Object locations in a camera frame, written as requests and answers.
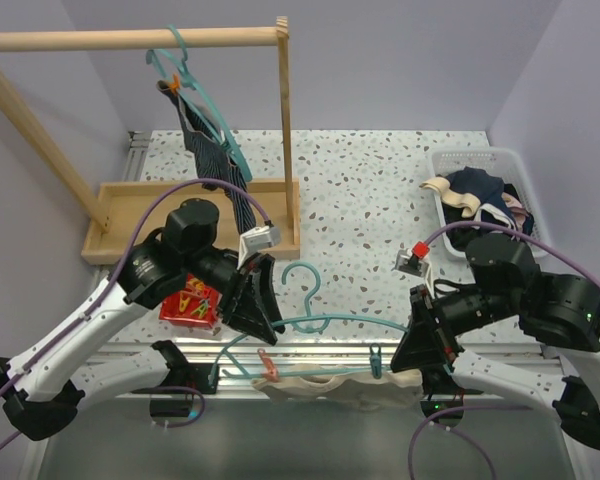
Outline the beige grey underwear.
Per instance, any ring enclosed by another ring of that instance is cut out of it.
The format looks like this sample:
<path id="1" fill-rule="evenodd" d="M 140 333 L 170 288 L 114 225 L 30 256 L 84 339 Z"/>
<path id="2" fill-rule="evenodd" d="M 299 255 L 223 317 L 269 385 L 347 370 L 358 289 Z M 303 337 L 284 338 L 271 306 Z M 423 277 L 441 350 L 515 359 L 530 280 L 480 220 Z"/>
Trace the beige grey underwear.
<path id="1" fill-rule="evenodd" d="M 418 370 L 385 373 L 381 378 L 356 372 L 283 377 L 277 382 L 254 379 L 251 386 L 274 403 L 324 399 L 365 412 L 410 408 L 424 397 L 422 375 Z"/>

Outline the teal clothespin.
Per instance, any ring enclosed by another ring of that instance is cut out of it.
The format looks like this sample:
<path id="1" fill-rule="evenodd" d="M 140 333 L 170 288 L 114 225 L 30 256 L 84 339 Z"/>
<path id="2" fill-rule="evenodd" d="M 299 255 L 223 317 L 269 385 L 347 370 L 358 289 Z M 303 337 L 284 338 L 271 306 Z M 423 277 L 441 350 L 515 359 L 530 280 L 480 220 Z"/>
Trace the teal clothespin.
<path id="1" fill-rule="evenodd" d="M 381 379 L 383 376 L 382 349 L 377 343 L 369 346 L 369 365 L 372 377 Z"/>

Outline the pink clothespin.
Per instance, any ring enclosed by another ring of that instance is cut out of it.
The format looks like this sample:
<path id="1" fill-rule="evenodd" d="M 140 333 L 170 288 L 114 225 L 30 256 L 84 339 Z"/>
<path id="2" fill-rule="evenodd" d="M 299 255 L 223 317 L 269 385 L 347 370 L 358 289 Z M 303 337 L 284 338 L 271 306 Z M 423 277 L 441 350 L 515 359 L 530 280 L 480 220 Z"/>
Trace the pink clothespin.
<path id="1" fill-rule="evenodd" d="M 270 382 L 278 382 L 279 372 L 272 358 L 269 356 L 269 354 L 264 348 L 259 348 L 257 350 L 257 354 L 264 367 L 262 377 Z"/>

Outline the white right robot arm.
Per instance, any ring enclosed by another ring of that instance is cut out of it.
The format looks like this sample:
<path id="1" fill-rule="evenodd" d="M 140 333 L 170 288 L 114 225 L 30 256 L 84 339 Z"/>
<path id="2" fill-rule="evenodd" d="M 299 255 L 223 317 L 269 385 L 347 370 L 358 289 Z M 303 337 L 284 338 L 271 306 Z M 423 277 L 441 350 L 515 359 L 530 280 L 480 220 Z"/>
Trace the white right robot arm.
<path id="1" fill-rule="evenodd" d="M 569 437 L 600 451 L 600 287 L 541 270 L 530 247 L 503 234 L 473 240 L 465 255 L 474 281 L 436 296 L 410 291 L 411 320 L 392 372 L 416 369 L 434 393 L 497 395 L 542 411 Z M 462 347 L 458 336 L 516 317 L 522 332 L 568 359 L 570 376 L 498 363 Z"/>

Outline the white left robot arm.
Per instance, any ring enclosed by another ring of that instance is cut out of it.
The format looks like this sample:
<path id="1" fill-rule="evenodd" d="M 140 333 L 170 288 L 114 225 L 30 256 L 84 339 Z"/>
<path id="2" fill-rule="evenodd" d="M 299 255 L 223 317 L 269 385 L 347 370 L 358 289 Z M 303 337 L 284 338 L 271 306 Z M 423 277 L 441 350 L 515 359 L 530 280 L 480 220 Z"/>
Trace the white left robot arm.
<path id="1" fill-rule="evenodd" d="M 219 293 L 216 312 L 224 325 L 276 344 L 284 329 L 273 289 L 275 260 L 266 251 L 279 243 L 279 230 L 266 221 L 241 234 L 237 249 L 219 249 L 218 222 L 214 203 L 183 202 L 67 319 L 21 354 L 0 357 L 3 411 L 18 433 L 47 439 L 79 412 L 120 394 L 190 389 L 192 366 L 170 340 L 121 361 L 85 365 L 114 334 L 183 290 L 189 277 Z"/>

